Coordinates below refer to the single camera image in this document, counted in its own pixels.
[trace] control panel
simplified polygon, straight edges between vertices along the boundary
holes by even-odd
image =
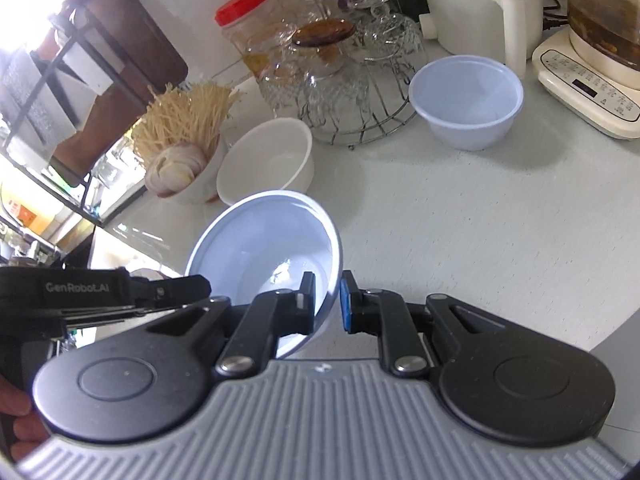
[[[603,110],[630,123],[640,118],[640,107],[601,76],[557,50],[547,50],[542,65],[569,87]]]

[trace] brown cutting board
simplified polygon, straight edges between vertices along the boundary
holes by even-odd
[[[139,0],[66,0],[62,14],[68,17],[79,6],[86,7],[113,37],[142,73],[158,89],[174,86],[187,77],[188,67]],[[131,63],[122,76],[145,101],[152,99],[146,83]],[[82,132],[57,146],[52,165],[72,186],[138,120],[143,113],[115,84],[96,99]]]

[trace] plastic jar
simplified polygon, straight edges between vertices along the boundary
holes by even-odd
[[[216,11],[214,19],[222,27],[222,34],[238,49],[244,63],[255,74],[251,60],[246,59],[247,41],[269,24],[279,22],[281,13],[277,0],[229,0]]]

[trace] gray ribbed surface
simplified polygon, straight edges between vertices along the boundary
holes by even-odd
[[[624,468],[594,440],[551,450],[485,440],[428,384],[395,379],[377,361],[274,361],[258,378],[222,384],[155,441],[52,438],[20,464],[33,480],[612,480]]]

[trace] red lid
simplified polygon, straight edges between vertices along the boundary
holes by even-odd
[[[239,20],[265,0],[229,0],[216,11],[214,19],[220,27]]]

